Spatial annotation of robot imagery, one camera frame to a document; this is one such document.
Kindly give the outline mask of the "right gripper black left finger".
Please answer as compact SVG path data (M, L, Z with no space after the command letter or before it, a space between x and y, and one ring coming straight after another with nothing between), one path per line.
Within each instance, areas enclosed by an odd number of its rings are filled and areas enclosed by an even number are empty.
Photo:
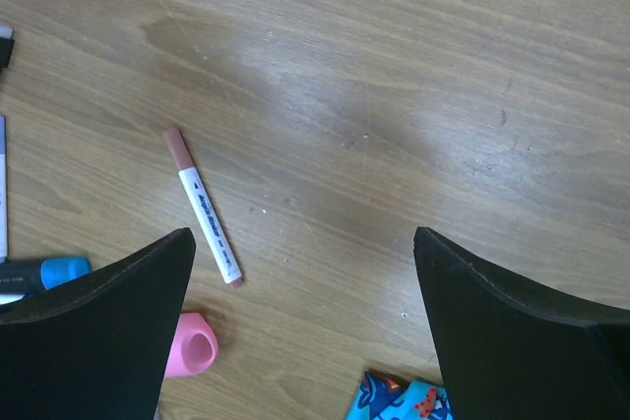
M2 306L2 418L153 418L195 251L180 228Z

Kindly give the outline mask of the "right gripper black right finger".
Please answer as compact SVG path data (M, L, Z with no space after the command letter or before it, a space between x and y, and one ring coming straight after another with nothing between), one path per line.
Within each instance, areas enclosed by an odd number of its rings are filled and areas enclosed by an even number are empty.
M628 418L628 310L503 269L429 227L413 243L454 418Z

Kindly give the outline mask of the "pink cap glue stick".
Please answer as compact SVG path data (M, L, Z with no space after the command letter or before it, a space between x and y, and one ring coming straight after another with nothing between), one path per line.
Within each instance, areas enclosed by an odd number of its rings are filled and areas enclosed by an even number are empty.
M177 322L164 376L168 379L202 374L214 363L218 351L218 340L206 319L199 313L183 313Z

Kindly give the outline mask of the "brown cap white marker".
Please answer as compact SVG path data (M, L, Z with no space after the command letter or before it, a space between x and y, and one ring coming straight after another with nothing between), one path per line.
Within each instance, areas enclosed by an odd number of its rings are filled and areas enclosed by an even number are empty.
M181 132L171 128L163 137L223 281L232 288L240 287L244 283L242 271Z

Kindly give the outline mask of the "black cap white marker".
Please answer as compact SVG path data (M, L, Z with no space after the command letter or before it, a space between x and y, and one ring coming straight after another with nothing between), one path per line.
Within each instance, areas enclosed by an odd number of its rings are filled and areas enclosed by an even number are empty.
M0 69L6 69L9 66L15 40L13 39L14 30L7 27L0 27Z

